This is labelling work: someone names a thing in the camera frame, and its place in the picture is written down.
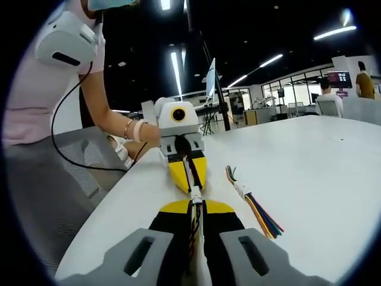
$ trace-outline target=white table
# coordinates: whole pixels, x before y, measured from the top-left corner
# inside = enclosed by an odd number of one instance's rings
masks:
[[[204,198],[234,208],[246,228],[261,231],[251,209],[228,183],[224,167],[285,230],[274,240],[291,265],[336,282],[367,250],[381,213],[381,127],[308,116],[206,136]],[[88,273],[105,252],[159,209],[187,196],[169,179],[151,150],[105,197],[83,225],[56,277]]]

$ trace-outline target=yellow shirt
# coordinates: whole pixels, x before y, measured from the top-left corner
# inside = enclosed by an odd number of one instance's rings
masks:
[[[364,72],[359,73],[356,77],[356,84],[360,87],[360,97],[374,99],[374,85],[369,75]]]

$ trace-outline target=pink shirt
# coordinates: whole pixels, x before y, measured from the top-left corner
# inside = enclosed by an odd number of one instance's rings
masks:
[[[89,27],[94,27],[95,20],[86,16],[80,0],[70,0],[67,9]],[[4,147],[28,144],[50,136],[51,114],[68,88],[70,79],[75,74],[86,74],[90,67],[89,64],[68,68],[49,66],[38,61],[34,52],[35,40],[20,61],[10,89],[3,121]],[[104,57],[105,39],[101,35],[90,73],[103,71]]]

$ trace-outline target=face mask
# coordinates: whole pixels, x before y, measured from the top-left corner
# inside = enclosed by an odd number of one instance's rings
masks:
[[[134,5],[139,2],[140,0],[88,0],[88,9],[90,11],[99,11],[125,5]]]

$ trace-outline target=white headset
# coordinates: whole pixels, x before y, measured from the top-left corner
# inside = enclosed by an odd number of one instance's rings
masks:
[[[44,64],[78,67],[96,57],[102,33],[102,14],[96,17],[94,31],[62,4],[41,28],[35,57]]]

